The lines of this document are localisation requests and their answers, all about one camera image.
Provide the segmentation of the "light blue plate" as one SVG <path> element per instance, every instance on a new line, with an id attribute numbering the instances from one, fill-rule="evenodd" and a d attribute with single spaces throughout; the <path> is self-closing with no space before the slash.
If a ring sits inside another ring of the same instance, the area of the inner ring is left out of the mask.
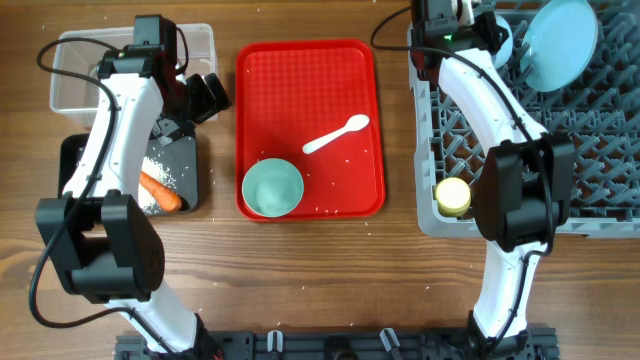
<path id="1" fill-rule="evenodd" d="M 526 84 L 539 92 L 558 90 L 589 65 L 598 41 L 598 22 L 585 0 L 552 0 L 530 23 L 520 70 L 530 69 Z"/>

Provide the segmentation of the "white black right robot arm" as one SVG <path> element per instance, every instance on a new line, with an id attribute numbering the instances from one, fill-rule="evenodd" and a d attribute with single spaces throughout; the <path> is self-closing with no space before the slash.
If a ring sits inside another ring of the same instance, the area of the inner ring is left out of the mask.
<path id="1" fill-rule="evenodd" d="M 410 56 L 420 80 L 448 95 L 485 155 L 472 211 L 487 255 L 466 330 L 450 342 L 466 359 L 543 359 L 526 306 L 539 260 L 569 217 L 574 148 L 531 118 L 500 78 L 494 56 L 509 40 L 494 12 L 472 1 L 414 1 Z"/>

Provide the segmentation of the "light blue bowl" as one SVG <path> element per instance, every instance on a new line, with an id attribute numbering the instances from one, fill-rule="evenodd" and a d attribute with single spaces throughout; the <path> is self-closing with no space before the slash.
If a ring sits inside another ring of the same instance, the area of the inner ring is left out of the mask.
<path id="1" fill-rule="evenodd" d="M 508 32 L 508 37 L 501 45 L 500 50 L 492 57 L 494 66 L 496 68 L 501 68 L 509 61 L 512 55 L 514 42 L 512 30 L 508 22 L 500 15 L 496 16 L 496 22 L 499 27 L 506 29 Z"/>

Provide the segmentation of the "orange carrot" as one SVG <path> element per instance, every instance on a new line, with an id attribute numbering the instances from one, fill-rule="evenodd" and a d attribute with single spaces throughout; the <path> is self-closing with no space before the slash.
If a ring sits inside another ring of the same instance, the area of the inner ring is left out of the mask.
<path id="1" fill-rule="evenodd" d="M 140 173 L 139 183 L 150 193 L 163 211 L 172 213 L 178 212 L 182 208 L 182 199 L 178 194 L 145 172 Z"/>

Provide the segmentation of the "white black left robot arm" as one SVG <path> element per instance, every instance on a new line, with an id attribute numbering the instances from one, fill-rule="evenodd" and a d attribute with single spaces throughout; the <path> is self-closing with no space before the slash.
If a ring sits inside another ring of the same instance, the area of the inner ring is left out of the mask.
<path id="1" fill-rule="evenodd" d="M 160 15 L 139 15 L 133 41 L 107 46 L 92 83 L 99 105 L 73 175 L 42 199 L 36 224 L 41 263 L 63 289 L 123 315 L 160 359 L 219 359 L 202 319 L 165 283 L 161 238 L 139 207 L 138 186 L 153 126 L 160 119 L 199 124 L 231 105 L 215 74 L 188 75 L 184 33 Z"/>

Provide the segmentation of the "green bowl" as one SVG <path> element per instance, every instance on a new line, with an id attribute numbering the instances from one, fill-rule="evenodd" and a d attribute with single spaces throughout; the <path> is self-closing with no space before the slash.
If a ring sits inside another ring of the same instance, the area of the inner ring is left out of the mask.
<path id="1" fill-rule="evenodd" d="M 244 204 L 266 218 L 283 217 L 295 210 L 304 195 L 300 171 L 279 158 L 258 161 L 244 175 L 241 195 Z"/>

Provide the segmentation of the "yellow cup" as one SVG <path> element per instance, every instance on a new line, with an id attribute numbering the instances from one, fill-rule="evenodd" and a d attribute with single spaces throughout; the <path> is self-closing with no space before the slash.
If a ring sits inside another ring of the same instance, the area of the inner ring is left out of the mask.
<path id="1" fill-rule="evenodd" d="M 442 216 L 459 217 L 464 215 L 471 206 L 471 189 L 460 178 L 446 178 L 436 185 L 434 198 Z"/>

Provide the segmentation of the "white plastic spoon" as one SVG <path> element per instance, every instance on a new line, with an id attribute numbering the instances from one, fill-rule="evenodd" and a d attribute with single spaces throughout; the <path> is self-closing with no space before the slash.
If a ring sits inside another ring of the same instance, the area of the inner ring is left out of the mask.
<path id="1" fill-rule="evenodd" d="M 370 118 L 367 115 L 353 115 L 347 120 L 343 127 L 306 143 L 302 147 L 302 152 L 307 155 L 312 154 L 349 132 L 357 132 L 364 129 L 369 123 Z"/>

